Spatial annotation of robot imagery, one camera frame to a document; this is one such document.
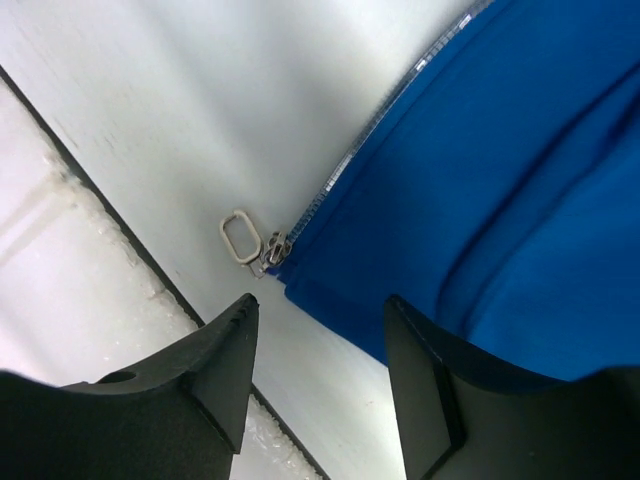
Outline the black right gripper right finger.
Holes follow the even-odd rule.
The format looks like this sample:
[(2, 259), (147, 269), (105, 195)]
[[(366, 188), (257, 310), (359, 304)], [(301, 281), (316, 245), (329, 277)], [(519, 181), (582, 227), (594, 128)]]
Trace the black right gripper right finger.
[(506, 362), (439, 327), (399, 296), (385, 344), (410, 479), (635, 479), (639, 371), (575, 381)]

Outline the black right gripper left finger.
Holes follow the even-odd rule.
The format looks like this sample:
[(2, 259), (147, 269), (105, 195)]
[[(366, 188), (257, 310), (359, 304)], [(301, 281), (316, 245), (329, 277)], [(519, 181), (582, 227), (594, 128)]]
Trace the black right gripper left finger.
[(1, 374), (4, 479), (227, 479), (243, 442), (259, 304), (95, 383)]

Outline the blue zip-up jacket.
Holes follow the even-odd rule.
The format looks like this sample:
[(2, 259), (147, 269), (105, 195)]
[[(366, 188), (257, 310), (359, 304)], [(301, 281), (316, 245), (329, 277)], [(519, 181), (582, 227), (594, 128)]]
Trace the blue zip-up jacket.
[(387, 362), (382, 305), (527, 370), (639, 363), (639, 5), (476, 1), (415, 61), (294, 226), (225, 243)]

